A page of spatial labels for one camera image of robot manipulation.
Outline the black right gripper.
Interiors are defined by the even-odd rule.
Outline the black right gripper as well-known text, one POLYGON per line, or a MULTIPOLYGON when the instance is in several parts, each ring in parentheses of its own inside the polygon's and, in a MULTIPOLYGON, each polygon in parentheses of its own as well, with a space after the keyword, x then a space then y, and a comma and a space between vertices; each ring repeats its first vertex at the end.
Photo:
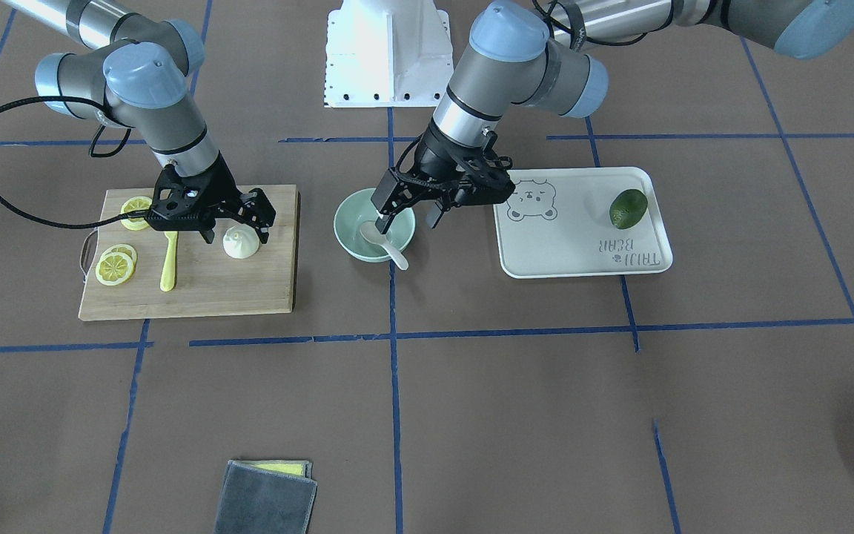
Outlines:
POLYGON ((216 239, 220 217, 254 227, 262 244, 268 242, 276 210, 261 188, 242 193, 233 174, 219 155, 200 174, 180 176, 175 165, 163 167, 153 189, 147 223, 159 232, 200 232, 205 243, 216 239))

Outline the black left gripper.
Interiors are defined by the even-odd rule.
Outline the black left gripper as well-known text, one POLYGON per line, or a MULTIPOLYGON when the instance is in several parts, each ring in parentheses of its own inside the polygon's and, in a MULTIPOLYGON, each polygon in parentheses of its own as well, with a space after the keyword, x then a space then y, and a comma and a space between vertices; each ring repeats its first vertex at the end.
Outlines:
POLYGON ((488 128, 478 146, 461 145, 431 122, 401 155, 414 148, 412 167, 406 172, 399 165, 389 167, 371 196, 377 232, 387 234, 394 218, 418 202, 433 202, 425 216, 431 229, 452 208, 505 202, 514 192, 512 159, 495 153, 496 139, 488 128))

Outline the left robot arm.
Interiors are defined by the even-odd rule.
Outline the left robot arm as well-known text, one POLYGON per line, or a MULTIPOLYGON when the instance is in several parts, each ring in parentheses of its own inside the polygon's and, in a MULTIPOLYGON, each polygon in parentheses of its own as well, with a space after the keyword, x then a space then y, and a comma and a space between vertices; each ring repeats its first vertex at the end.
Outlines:
POLYGON ((512 162, 494 152, 509 106, 584 118, 602 105, 608 73, 586 53, 623 47, 677 24, 708 24, 796 59, 813 59, 854 30, 854 1, 552 1, 525 9, 494 1, 431 115, 411 145, 412 166, 389 167, 371 196, 376 228, 419 202, 430 226, 453 208, 501 204, 513 194, 512 162))

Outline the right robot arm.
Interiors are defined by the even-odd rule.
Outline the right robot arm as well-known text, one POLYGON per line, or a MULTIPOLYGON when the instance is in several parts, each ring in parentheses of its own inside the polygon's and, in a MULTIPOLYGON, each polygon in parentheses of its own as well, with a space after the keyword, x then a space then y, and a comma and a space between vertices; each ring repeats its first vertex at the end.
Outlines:
POLYGON ((10 6, 85 45, 52 54, 35 70, 38 95, 55 111, 139 132, 162 166, 153 202, 138 216, 159 232, 214 239, 220 217, 250 226, 266 243, 275 210, 265 193, 241 192, 189 92, 204 62, 188 23, 152 21, 113 1, 13 1, 10 6))

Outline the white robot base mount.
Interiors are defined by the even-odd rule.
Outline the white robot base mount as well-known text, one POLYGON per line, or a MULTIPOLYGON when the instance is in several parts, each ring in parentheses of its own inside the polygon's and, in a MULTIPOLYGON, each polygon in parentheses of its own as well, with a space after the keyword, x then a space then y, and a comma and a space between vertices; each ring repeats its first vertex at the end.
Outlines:
POLYGON ((326 25, 327 108, 435 108, 454 70, 433 1, 343 1, 326 25))

